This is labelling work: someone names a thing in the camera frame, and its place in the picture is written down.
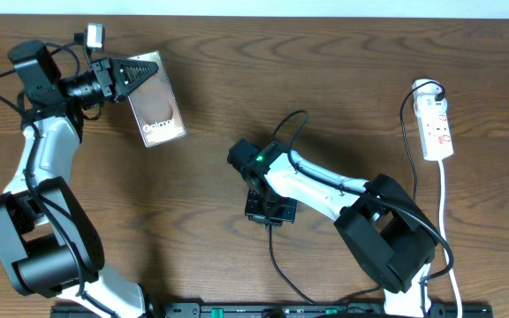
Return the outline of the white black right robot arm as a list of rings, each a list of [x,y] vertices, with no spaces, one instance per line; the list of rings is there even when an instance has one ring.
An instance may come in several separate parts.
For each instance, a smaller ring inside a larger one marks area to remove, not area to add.
[[[272,141],[241,139],[228,163],[247,183],[245,214],[253,222],[293,222],[298,203],[330,218],[363,271],[384,289],[384,311],[420,317],[431,306],[420,281],[428,275],[438,233],[394,179],[349,178],[308,162]]]

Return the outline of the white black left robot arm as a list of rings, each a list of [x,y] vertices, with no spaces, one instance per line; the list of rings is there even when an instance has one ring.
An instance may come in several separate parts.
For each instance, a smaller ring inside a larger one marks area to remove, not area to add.
[[[70,186],[86,110],[119,102],[153,77],[150,61],[102,58],[63,78],[51,42],[9,51],[23,88],[11,104],[25,146],[0,194],[0,262],[19,294],[76,302],[101,317],[161,317],[163,308],[106,263],[102,241]]]

